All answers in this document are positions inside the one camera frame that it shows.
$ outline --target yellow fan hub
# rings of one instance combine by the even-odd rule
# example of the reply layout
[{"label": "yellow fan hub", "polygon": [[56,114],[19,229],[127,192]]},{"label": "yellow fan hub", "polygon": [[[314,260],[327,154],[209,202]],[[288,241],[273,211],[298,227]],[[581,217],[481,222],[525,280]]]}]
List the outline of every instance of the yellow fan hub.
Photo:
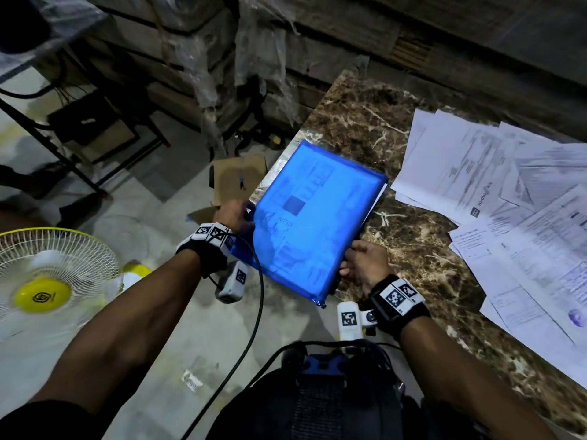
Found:
[{"label": "yellow fan hub", "polygon": [[19,288],[13,296],[14,305],[26,313],[45,313],[69,301],[71,287],[49,276],[40,276]]}]

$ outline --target hand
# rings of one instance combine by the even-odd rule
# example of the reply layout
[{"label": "hand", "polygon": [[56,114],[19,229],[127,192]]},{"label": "hand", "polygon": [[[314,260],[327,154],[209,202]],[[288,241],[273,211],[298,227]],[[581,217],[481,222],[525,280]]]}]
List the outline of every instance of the hand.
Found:
[{"label": "hand", "polygon": [[345,252],[340,270],[342,277],[358,282],[365,295],[369,295],[371,289],[391,273],[392,269],[387,264],[387,249],[361,239],[354,240]]},{"label": "hand", "polygon": [[214,221],[227,226],[235,233],[245,233],[255,227],[252,221],[245,221],[247,200],[231,199],[222,204],[214,214]]}]

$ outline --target metal rack leg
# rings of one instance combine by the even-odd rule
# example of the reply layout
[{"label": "metal rack leg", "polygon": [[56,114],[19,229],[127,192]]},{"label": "metal rack leg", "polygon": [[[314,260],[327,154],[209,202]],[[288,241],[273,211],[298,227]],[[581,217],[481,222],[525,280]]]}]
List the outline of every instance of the metal rack leg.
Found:
[{"label": "metal rack leg", "polygon": [[22,126],[25,131],[27,131],[30,135],[32,135],[35,139],[39,141],[41,145],[47,148],[60,162],[62,162],[66,167],[71,169],[73,173],[75,173],[81,180],[83,180],[86,184],[88,184],[92,190],[96,191],[97,193],[101,193],[106,195],[107,193],[102,190],[98,185],[96,185],[90,178],[88,178],[84,173],[79,171],[75,166],[75,163],[71,162],[67,157],[63,156],[58,150],[57,147],[53,142],[51,142],[48,138],[46,138],[43,134],[41,134],[36,128],[31,126],[31,123],[23,113],[19,110],[15,109],[8,103],[4,102],[4,100],[0,99],[0,109],[7,113],[16,123]]}]

